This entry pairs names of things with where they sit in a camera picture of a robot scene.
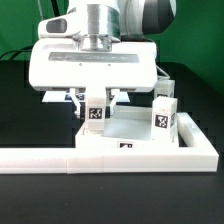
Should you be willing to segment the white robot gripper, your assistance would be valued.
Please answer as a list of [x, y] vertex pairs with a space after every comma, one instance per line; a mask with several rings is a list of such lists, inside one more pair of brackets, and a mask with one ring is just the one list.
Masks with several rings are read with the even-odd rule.
[[75, 11], [38, 25], [29, 65], [29, 83], [37, 91], [69, 90], [80, 118], [76, 89], [110, 89], [110, 114], [120, 90], [149, 92], [157, 82], [153, 42], [120, 39], [117, 11]]

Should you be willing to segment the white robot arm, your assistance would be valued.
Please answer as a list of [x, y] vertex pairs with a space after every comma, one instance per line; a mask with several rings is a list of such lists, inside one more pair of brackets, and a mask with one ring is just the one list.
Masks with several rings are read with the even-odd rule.
[[67, 13], [43, 20], [29, 83], [37, 91], [96, 92], [112, 108], [121, 92], [150, 92], [157, 46], [145, 37], [168, 28], [176, 0], [69, 0]]

